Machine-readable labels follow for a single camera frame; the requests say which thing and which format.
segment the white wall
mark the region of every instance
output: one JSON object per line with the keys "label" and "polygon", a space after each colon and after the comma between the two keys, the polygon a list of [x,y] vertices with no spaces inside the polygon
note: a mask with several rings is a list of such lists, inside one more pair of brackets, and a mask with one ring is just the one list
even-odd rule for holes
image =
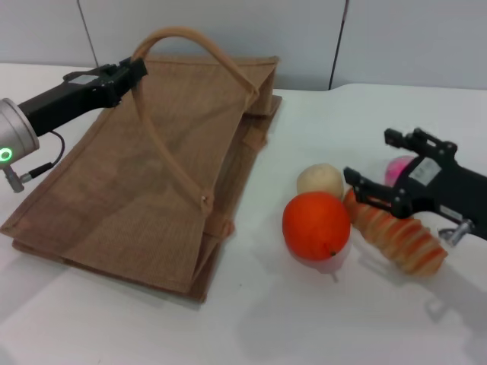
{"label": "white wall", "polygon": [[[81,0],[100,63],[131,55],[169,25],[201,30],[234,56],[279,56],[278,87],[326,90],[345,0]],[[158,52],[195,52],[165,40]]]}
{"label": "white wall", "polygon": [[486,0],[350,0],[333,87],[487,88]]}
{"label": "white wall", "polygon": [[94,65],[75,0],[0,0],[0,62]]}

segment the beige ball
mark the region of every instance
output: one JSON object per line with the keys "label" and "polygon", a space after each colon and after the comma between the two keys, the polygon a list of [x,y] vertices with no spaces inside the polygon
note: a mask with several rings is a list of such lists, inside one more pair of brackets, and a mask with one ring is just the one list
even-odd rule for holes
{"label": "beige ball", "polygon": [[327,163],[308,167],[299,175],[297,186],[298,194],[328,192],[340,200],[343,197],[342,174]]}

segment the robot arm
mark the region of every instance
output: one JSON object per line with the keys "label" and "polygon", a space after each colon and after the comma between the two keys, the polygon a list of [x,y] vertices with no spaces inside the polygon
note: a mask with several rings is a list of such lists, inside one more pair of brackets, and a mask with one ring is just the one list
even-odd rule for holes
{"label": "robot arm", "polygon": [[345,181],[353,187],[357,202],[384,209],[398,218],[419,211],[439,214],[459,224],[456,230],[442,234],[452,246],[467,233],[487,240],[487,178],[458,165],[457,146],[421,129],[406,136],[388,129],[384,136],[386,144],[416,152],[418,156],[392,187],[345,168]]}
{"label": "robot arm", "polygon": [[72,72],[62,84],[20,105],[0,100],[0,170],[15,192],[49,168],[46,163],[18,177],[11,165],[39,148],[37,137],[94,109],[117,106],[122,96],[147,74],[142,59],[104,65],[90,71]]}

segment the toy orange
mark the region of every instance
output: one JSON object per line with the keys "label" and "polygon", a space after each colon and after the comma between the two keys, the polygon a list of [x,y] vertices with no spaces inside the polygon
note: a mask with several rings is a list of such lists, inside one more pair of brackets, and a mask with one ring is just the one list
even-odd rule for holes
{"label": "toy orange", "polygon": [[329,259],[347,243],[350,218],[340,200],[326,192],[305,192],[293,198],[282,215],[289,249],[312,261]]}

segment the pink ball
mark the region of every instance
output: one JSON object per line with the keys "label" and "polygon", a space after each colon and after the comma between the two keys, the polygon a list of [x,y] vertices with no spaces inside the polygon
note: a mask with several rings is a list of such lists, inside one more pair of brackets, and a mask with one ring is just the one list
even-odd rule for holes
{"label": "pink ball", "polygon": [[404,170],[406,166],[409,165],[409,163],[412,160],[414,160],[414,157],[402,156],[390,161],[389,165],[387,165],[387,170],[386,170],[386,176],[385,176],[386,185],[394,186],[401,172]]}

